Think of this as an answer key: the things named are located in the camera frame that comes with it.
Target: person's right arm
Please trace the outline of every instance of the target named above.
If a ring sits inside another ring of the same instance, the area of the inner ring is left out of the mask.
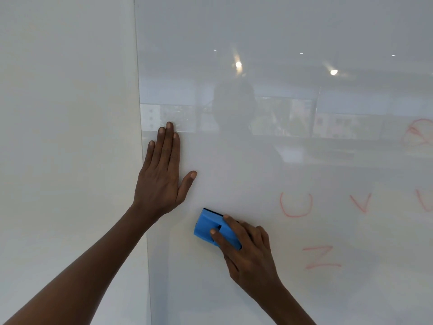
[[[316,325],[282,284],[271,254],[268,233],[261,227],[239,223],[229,215],[224,220],[242,244],[237,251],[219,232],[210,234],[218,243],[230,277],[278,325]]]

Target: blue eraser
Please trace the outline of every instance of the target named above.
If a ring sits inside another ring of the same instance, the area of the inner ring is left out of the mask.
[[[226,240],[229,241],[235,249],[240,250],[242,245],[236,234],[231,230],[229,225],[224,221],[223,216],[219,213],[213,212],[208,209],[203,209],[200,213],[200,217],[195,224],[194,235],[205,240],[213,245],[218,246],[218,244],[212,239],[210,235],[210,230],[215,229],[219,231]]]

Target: whiteboard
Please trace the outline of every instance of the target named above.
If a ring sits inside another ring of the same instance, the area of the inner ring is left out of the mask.
[[[203,207],[268,231],[318,324],[430,323],[432,7],[136,0],[143,146],[173,121],[198,172],[148,232],[152,323],[272,324],[193,235]]]

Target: person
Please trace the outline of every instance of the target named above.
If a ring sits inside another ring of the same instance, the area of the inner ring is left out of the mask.
[[[131,207],[5,325],[90,324],[106,289],[143,234],[185,200],[197,172],[189,172],[179,186],[180,150],[180,137],[168,122],[158,130],[156,143],[149,142]],[[279,279],[266,231],[228,215],[224,220],[242,244],[235,250],[219,232],[211,231],[230,277],[276,324],[314,324]]]

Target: red marker line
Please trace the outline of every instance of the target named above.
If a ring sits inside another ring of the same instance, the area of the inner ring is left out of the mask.
[[[324,257],[326,254],[328,254],[333,249],[333,246],[331,246],[331,245],[306,247],[306,248],[302,249],[302,251],[311,251],[311,250],[319,250],[319,249],[323,249],[323,252],[321,254],[319,254],[319,256],[317,257],[317,259],[315,261],[307,264],[305,269],[312,269],[312,268],[323,267],[323,266],[341,267],[341,264],[339,264],[339,263],[316,263],[317,261],[319,261],[322,257]]]
[[[289,213],[287,213],[286,211],[284,211],[284,207],[283,207],[283,194],[281,193],[280,195],[280,206],[281,209],[283,210],[283,213],[288,216],[289,218],[300,218],[300,217],[305,217],[306,215],[309,215],[311,213],[311,210],[313,208],[313,197],[311,196],[311,194],[308,194],[308,196],[310,197],[310,207],[308,208],[308,211],[306,213],[300,214],[300,215],[290,215]]]
[[[360,206],[359,203],[355,200],[355,198],[352,195],[349,195],[350,199],[354,204],[361,210],[362,213],[366,214],[368,212],[367,206],[369,205],[371,193],[368,195],[367,200],[365,201],[364,206]]]
[[[418,119],[418,120],[414,120],[411,124],[409,124],[408,129],[406,130],[406,132],[404,133],[404,135],[401,138],[400,142],[401,142],[402,145],[405,145],[404,137],[408,133],[412,133],[415,136],[419,136],[423,140],[420,143],[413,144],[413,146],[421,146],[421,145],[425,145],[425,144],[431,145],[432,144],[430,141],[428,141],[428,139],[425,138],[425,136],[421,133],[421,131],[414,126],[415,123],[421,122],[421,121],[426,121],[426,122],[429,122],[429,123],[433,124],[433,121],[430,120],[430,119]]]
[[[421,206],[423,207],[424,211],[425,211],[425,212],[431,212],[431,211],[433,211],[433,207],[430,208],[430,209],[428,209],[428,208],[425,206],[425,204],[424,204],[424,202],[423,202],[423,198],[421,197],[421,193],[419,192],[419,190],[418,190],[418,189],[415,189],[415,192],[416,192],[416,194],[417,194],[417,197],[418,197],[419,203],[420,203]]]

